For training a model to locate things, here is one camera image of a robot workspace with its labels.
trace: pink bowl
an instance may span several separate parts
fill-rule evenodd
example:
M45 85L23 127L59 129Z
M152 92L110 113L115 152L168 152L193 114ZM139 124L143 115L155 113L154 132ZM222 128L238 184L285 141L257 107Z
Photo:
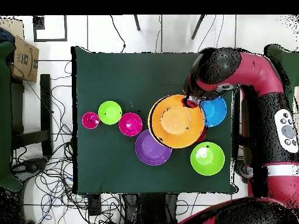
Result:
M88 112L82 117L82 124L87 129L94 129L100 123L99 116L96 113Z
M119 129L128 137L136 136L142 129L142 120L135 113L126 113L119 121Z

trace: purple bowl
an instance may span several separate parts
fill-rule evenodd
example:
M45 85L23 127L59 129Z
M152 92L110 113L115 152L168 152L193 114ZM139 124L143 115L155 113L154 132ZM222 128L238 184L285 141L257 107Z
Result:
M138 136L135 151L140 161L150 166L157 166L169 159L172 149L158 143L146 129Z

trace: lime green bowl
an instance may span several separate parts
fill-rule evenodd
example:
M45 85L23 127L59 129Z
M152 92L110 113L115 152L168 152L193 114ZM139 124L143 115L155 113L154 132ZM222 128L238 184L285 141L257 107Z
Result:
M104 124L116 124L122 115L121 107L114 101L106 101L100 105L98 115Z
M212 142L202 142L192 150L191 165L201 175L210 176L218 173L224 165L222 149Z

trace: floor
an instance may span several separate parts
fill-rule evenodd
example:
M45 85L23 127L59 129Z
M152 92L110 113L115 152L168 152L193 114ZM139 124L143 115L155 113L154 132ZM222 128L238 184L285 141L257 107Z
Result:
M140 53L161 52L161 36L162 36L162 52L163 53L196 53L200 49L206 47L234 47L235 41L237 47L242 47L251 52L263 53L263 47L270 43L279 43L285 48L294 50L297 48L297 35L291 28L285 24L286 18L281 16L259 16L259 15L238 15L237 16L237 34L235 35L235 15L207 15L195 39L191 36L200 15L163 15L162 35L158 32L161 29L159 15L139 15L139 23L141 31L137 31L133 15L113 16L115 26L117 27L121 37L126 43L124 53ZM71 73L71 46L80 46L89 51L119 53L123 49L123 41L118 36L113 27L110 16L67 16L67 32L64 29L63 16L45 16L44 30L37 30L37 39L46 39L47 42L34 42L33 38L33 17L32 16L15 16L15 18L23 20L25 40L36 46L39 51L39 71L40 74L50 74L52 81L51 87L54 88L53 96L61 101L65 106L65 114L62 118L70 130L72 130L72 97L71 97L71 78L60 78L68 76ZM67 41L51 41L51 39L64 39L67 33ZM39 83L30 83L33 90L39 94ZM23 124L25 132L40 130L40 102L34 95L32 89L24 82L24 110ZM60 112L53 104L53 116L56 120L60 118ZM53 122L53 140L54 149L70 140L70 135L57 135L58 127ZM28 151L22 156L23 159L41 157L40 144L29 145ZM17 150L17 156L23 153L24 149ZM53 160L59 160L63 157L63 150L60 149L53 156ZM71 164L67 170L72 174ZM240 198L247 196L246 185L241 181L239 176L232 175L234 183L238 187L238 192L233 195L228 194L199 194L181 193L177 203L177 220L181 221L190 216L191 213L201 211L210 205L221 203L232 198ZM41 224L87 224L81 217L86 211L80 212L76 207L65 207L60 200L54 202L54 207L49 209L51 200L48 198L49 188L44 184L44 180L48 183L53 182L50 189L56 186L55 178L37 177L28 182L25 191L25 215L26 219L32 219L36 223L43 218L44 212L48 211L48 216L44 218ZM109 209L111 202L118 204L115 198L111 198L109 194L102 195L103 200L110 198L103 203L103 209ZM79 204L83 204L85 199L79 200ZM118 222L119 212L112 211L113 219ZM91 222L95 221L95 217L91 217Z

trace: table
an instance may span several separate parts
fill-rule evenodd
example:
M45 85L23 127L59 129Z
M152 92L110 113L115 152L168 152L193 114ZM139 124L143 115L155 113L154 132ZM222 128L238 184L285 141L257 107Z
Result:
M225 154L222 170L214 176L201 176L190 164L197 143L174 149L161 166L143 164L135 154L135 137L119 131L118 124L100 123L86 129L81 123L88 112L98 112L101 103L114 100L123 114L137 113L148 128L152 105L169 94L183 94L183 84L197 54L105 54L72 47L74 184L78 194L99 193L234 193L230 184L231 93L224 96L227 116L208 129L205 141L220 145Z

